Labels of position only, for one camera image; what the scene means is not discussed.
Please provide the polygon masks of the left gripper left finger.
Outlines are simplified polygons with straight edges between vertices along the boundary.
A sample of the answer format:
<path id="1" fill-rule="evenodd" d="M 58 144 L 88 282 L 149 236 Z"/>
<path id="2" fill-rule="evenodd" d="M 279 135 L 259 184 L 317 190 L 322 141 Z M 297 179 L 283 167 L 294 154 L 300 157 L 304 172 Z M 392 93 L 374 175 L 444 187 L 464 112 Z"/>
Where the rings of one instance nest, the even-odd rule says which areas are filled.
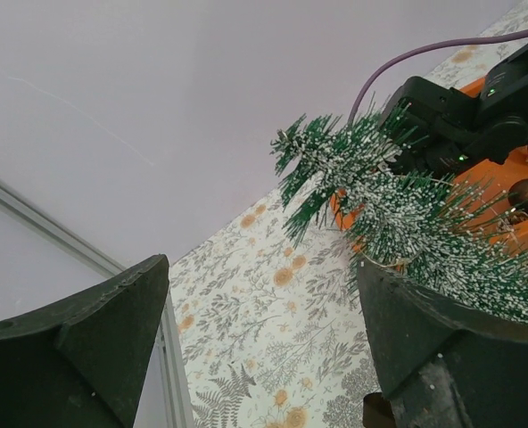
<path id="1" fill-rule="evenodd" d="M 155 255 L 0 321 L 0 427 L 131 427 L 169 290 Z"/>

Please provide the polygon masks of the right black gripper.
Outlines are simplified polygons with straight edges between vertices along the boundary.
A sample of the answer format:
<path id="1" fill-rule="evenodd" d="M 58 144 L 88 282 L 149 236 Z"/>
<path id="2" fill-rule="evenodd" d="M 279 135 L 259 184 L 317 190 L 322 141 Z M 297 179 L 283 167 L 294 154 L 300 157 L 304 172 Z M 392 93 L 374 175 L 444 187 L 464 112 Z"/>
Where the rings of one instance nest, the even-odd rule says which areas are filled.
<path id="1" fill-rule="evenodd" d="M 388 162 L 397 175 L 458 175 L 467 166 L 469 96 L 456 88 L 408 78 L 385 106 L 379 125 L 400 148 Z"/>

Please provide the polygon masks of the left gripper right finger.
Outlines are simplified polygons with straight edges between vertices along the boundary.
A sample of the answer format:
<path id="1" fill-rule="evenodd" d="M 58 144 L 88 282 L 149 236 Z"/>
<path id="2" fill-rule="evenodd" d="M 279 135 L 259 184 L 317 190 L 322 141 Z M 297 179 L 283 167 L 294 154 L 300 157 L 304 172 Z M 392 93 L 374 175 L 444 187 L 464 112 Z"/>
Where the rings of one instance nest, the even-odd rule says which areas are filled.
<path id="1" fill-rule="evenodd" d="M 371 262 L 356 269 L 377 379 L 399 427 L 528 427 L 528 326 Z"/>

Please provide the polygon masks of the orange plastic tray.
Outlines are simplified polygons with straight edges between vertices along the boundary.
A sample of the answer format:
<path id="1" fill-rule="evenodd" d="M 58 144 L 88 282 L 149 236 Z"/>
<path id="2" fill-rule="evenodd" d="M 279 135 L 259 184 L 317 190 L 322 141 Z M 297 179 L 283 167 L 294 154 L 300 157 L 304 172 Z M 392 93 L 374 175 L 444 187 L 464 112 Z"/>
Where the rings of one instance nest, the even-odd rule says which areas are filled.
<path id="1" fill-rule="evenodd" d="M 526 178 L 528 178 L 528 146 L 511 152 L 503 165 L 485 160 L 457 177 L 455 179 L 457 183 L 468 181 L 484 185 L 486 187 L 483 194 L 485 202 L 496 196 L 502 198 L 480 217 L 475 218 L 471 224 L 475 226 L 486 220 L 494 220 L 496 216 L 509 211 L 511 205 L 507 201 L 507 193 L 510 187 Z M 507 247 L 511 251 L 528 250 L 528 219 L 512 225 L 510 230 L 502 235 L 502 238 L 506 240 Z"/>

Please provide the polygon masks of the small frosted christmas tree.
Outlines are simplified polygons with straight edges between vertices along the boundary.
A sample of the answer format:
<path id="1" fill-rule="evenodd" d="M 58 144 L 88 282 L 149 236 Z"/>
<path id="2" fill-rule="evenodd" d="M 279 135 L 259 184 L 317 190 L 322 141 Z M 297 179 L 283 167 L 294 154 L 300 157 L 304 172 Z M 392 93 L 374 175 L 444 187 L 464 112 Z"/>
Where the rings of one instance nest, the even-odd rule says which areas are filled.
<path id="1" fill-rule="evenodd" d="M 457 182 L 428 172 L 392 172 L 414 129 L 401 103 L 342 124 L 334 115 L 298 118 L 272 141 L 283 204 L 310 180 L 314 189 L 285 223 L 300 243 L 325 224 L 329 202 L 354 214 L 347 239 L 361 257 L 472 309 L 528 325 L 528 250 L 511 250 L 507 232 L 485 213 L 487 181 Z"/>

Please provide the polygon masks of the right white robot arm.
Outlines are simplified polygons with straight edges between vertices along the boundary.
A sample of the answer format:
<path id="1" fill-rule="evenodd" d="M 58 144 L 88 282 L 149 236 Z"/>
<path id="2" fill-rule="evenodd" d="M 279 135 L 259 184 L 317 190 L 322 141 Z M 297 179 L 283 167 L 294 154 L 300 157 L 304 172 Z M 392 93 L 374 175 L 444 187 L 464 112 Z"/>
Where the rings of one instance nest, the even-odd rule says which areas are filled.
<path id="1" fill-rule="evenodd" d="M 528 44 L 486 75 L 477 95 L 411 77 L 393 94 L 381 129 L 400 148 L 397 175 L 458 176 L 482 161 L 503 164 L 528 145 Z"/>

